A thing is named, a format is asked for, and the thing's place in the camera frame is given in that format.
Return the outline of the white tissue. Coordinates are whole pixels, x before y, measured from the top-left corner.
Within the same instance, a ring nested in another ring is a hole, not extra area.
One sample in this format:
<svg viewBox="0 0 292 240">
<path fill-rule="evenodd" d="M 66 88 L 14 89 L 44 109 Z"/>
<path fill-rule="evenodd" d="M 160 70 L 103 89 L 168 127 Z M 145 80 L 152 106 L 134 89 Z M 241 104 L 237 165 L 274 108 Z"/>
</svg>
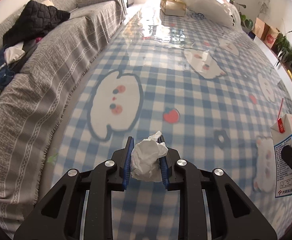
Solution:
<svg viewBox="0 0 292 240">
<path fill-rule="evenodd" d="M 162 181 L 159 159 L 165 157 L 168 148 L 165 142 L 157 142 L 161 131 L 150 135 L 134 146 L 131 154 L 132 178 L 159 183 Z"/>
</svg>

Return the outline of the blue white milk carton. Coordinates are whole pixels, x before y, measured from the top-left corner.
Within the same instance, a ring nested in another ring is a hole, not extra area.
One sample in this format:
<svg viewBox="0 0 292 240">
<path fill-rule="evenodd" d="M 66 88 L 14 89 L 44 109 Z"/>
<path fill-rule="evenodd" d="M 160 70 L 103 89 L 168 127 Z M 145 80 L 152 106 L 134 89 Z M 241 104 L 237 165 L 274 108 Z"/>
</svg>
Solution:
<svg viewBox="0 0 292 240">
<path fill-rule="evenodd" d="M 276 184 L 275 197 L 292 195 L 292 114 L 278 113 L 271 127 L 274 144 Z"/>
</svg>

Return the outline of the blue checkered tablecloth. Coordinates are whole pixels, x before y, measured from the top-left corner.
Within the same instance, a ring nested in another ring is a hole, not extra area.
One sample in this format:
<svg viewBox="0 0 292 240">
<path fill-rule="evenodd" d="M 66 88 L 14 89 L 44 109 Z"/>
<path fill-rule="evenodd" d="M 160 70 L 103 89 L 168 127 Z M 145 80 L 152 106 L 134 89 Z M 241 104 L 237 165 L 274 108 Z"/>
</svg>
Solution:
<svg viewBox="0 0 292 240">
<path fill-rule="evenodd" d="M 198 168 L 222 168 L 278 237 L 292 196 L 275 197 L 271 126 L 292 114 L 281 77 L 245 33 L 190 12 L 141 9 L 93 63 L 56 132 L 43 175 L 47 193 L 70 168 L 87 171 L 128 137 L 161 131 Z"/>
</svg>

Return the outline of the potted plant on cabinet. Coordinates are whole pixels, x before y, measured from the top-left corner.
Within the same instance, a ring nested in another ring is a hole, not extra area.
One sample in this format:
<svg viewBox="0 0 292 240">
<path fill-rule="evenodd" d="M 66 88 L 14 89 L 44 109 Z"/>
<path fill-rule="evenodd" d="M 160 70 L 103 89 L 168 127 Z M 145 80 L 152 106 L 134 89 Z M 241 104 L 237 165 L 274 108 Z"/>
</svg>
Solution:
<svg viewBox="0 0 292 240">
<path fill-rule="evenodd" d="M 292 30 L 285 33 L 279 32 L 275 41 L 275 48 L 277 49 L 278 61 L 281 61 L 289 66 L 292 63 L 292 45 L 287 36 L 292 33 Z"/>
</svg>

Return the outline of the grey covered sofa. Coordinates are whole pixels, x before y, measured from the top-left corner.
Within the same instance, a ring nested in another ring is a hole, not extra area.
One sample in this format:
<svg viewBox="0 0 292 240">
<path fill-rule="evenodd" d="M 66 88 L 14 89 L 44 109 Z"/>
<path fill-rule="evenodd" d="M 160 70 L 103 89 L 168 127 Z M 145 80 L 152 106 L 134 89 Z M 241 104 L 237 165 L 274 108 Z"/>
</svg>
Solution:
<svg viewBox="0 0 292 240">
<path fill-rule="evenodd" d="M 43 37 L 0 94 L 0 228 L 8 237 L 38 200 L 46 154 L 72 93 L 126 15 L 123 0 L 51 1 L 70 18 Z"/>
</svg>

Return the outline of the brown paper gift bag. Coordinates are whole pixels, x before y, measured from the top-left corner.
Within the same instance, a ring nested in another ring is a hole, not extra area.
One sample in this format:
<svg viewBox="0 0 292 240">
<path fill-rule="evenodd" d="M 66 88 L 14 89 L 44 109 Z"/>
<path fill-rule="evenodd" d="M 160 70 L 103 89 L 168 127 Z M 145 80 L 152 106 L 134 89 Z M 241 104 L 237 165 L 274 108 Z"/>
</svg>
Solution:
<svg viewBox="0 0 292 240">
<path fill-rule="evenodd" d="M 260 18 L 256 18 L 255 20 L 255 25 L 253 28 L 253 33 L 255 34 L 255 36 L 257 36 L 260 40 L 264 40 L 268 31 L 270 29 L 270 26 L 263 22 Z"/>
</svg>

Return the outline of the potted plant on floor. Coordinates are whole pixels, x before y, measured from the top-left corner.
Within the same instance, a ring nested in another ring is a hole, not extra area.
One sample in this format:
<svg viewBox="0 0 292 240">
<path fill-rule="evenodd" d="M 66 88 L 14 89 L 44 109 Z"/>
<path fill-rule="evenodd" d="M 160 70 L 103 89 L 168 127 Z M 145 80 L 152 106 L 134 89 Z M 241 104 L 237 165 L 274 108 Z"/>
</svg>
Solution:
<svg viewBox="0 0 292 240">
<path fill-rule="evenodd" d="M 241 9 L 246 9 L 247 5 L 240 4 L 237 2 L 233 2 L 233 4 L 236 6 L 236 8 L 239 12 L 240 20 L 241 20 L 241 27 L 242 27 L 243 31 L 248 34 L 250 31 L 252 31 L 253 26 L 254 26 L 254 22 L 241 11 Z"/>
</svg>

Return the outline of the beige tissue box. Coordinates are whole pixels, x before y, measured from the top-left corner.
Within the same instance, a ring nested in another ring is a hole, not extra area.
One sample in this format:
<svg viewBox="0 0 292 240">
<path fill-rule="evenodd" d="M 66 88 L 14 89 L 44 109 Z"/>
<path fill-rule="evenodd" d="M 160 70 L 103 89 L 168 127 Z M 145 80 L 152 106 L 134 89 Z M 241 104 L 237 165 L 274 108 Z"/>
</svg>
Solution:
<svg viewBox="0 0 292 240">
<path fill-rule="evenodd" d="M 186 5 L 180 1 L 161 0 L 160 7 L 163 13 L 168 16 L 185 17 L 186 15 Z"/>
</svg>

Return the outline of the large white plastic bag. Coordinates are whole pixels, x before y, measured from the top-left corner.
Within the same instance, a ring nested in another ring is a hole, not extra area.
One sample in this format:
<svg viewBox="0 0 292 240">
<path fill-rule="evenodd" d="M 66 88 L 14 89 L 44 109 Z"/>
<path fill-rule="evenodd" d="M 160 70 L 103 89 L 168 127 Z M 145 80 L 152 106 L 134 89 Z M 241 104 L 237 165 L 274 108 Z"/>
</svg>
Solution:
<svg viewBox="0 0 292 240">
<path fill-rule="evenodd" d="M 176 0 L 186 8 L 203 14 L 205 18 L 231 29 L 242 31 L 241 17 L 236 7 L 227 0 Z"/>
</svg>

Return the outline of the black quilted jacket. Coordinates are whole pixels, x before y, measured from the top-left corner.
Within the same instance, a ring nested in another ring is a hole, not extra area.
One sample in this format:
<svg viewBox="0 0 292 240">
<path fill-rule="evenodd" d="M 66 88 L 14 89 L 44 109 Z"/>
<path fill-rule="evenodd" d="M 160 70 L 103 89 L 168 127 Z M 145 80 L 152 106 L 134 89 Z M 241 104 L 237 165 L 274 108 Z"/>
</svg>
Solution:
<svg viewBox="0 0 292 240">
<path fill-rule="evenodd" d="M 30 0 L 15 24 L 3 35 L 2 44 L 11 47 L 19 42 L 47 35 L 70 18 L 68 11 Z"/>
</svg>

